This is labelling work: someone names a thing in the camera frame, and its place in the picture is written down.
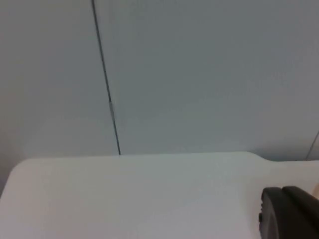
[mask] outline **gray wall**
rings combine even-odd
[[[319,1],[97,5],[124,154],[305,158],[319,130]]]
[[[90,1],[0,1],[0,180],[29,157],[117,154]]]

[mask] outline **black object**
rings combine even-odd
[[[319,239],[319,200],[298,187],[265,188],[262,239]]]

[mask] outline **white table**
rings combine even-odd
[[[247,152],[32,159],[4,189],[0,238],[258,239],[264,187],[318,181],[318,161]]]

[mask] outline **dark vertical line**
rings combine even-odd
[[[311,144],[311,147],[310,147],[310,149],[309,149],[309,151],[308,151],[308,153],[307,153],[307,156],[305,157],[305,160],[308,160],[308,158],[309,158],[309,156],[310,156],[310,154],[311,154],[311,152],[312,152],[312,150],[313,150],[313,148],[314,148],[314,146],[315,146],[315,143],[316,143],[316,141],[317,141],[318,136],[319,136],[319,131],[318,131],[318,133],[316,134],[313,143]]]
[[[109,85],[109,81],[108,81],[108,76],[106,74],[105,60],[104,60],[104,54],[103,54],[103,47],[102,47],[99,23],[98,23],[98,18],[97,18],[97,14],[96,14],[95,0],[91,0],[91,5],[92,5],[92,10],[93,10],[93,16],[94,16],[94,24],[95,24],[96,36],[98,38],[98,43],[99,43],[99,50],[100,50],[100,56],[101,56],[101,61],[102,61],[102,67],[103,67],[104,79],[105,79],[105,84],[106,84],[106,90],[108,92],[109,107],[110,107],[111,116],[112,116],[112,122],[113,122],[115,138],[116,138],[116,144],[117,144],[117,147],[118,147],[119,155],[121,155],[118,130],[116,128],[116,122],[115,122],[114,111],[113,111],[114,109],[113,109],[113,103],[112,103],[111,92],[110,92],[110,85]]]

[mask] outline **white tabletop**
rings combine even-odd
[[[264,187],[318,181],[318,161],[247,152],[32,159],[4,189],[0,238],[258,239]]]

